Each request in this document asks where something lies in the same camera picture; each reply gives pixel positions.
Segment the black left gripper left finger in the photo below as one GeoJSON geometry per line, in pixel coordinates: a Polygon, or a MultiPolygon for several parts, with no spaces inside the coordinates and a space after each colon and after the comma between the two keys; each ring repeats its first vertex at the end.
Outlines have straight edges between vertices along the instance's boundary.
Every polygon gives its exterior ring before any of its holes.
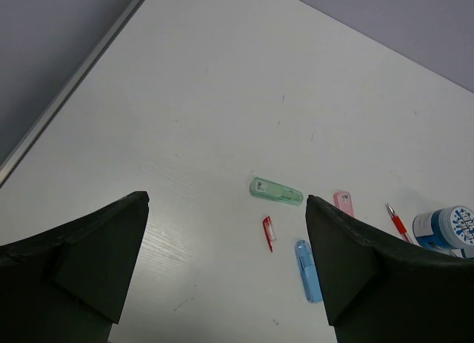
{"type": "Polygon", "coordinates": [[[149,200],[136,191],[1,246],[1,341],[107,342],[127,298],[149,200]]]}

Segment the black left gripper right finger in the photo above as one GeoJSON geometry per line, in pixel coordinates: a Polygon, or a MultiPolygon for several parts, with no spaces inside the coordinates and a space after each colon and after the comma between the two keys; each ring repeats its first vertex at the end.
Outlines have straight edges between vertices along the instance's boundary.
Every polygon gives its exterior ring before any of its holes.
{"type": "Polygon", "coordinates": [[[473,262],[437,253],[309,196],[306,223],[339,342],[471,342],[473,262]]]}

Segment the red gel pen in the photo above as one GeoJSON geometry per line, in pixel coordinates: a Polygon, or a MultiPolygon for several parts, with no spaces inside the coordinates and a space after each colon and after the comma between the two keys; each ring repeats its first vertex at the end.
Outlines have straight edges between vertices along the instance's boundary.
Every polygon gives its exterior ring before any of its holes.
{"type": "Polygon", "coordinates": [[[400,217],[398,216],[398,214],[394,211],[394,209],[389,204],[386,204],[386,208],[393,224],[395,225],[396,230],[398,231],[402,239],[412,244],[413,241],[410,238],[410,235],[406,227],[404,226],[403,222],[401,221],[400,217]]]}

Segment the blue slime jar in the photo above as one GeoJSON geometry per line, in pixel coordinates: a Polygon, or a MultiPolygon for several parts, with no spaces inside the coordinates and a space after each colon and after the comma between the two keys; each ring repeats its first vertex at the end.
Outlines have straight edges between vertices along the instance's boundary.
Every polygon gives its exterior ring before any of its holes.
{"type": "Polygon", "coordinates": [[[428,250],[473,259],[473,210],[465,206],[445,207],[413,219],[413,234],[428,250]]]}

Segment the red pen cap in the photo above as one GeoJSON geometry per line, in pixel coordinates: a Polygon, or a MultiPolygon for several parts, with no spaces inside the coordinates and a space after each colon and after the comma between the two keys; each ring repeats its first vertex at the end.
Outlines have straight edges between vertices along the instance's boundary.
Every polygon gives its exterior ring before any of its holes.
{"type": "Polygon", "coordinates": [[[265,217],[262,221],[262,225],[264,228],[264,233],[266,236],[266,240],[270,249],[270,252],[273,252],[273,242],[276,240],[275,231],[273,229],[273,223],[269,216],[265,217]]]}

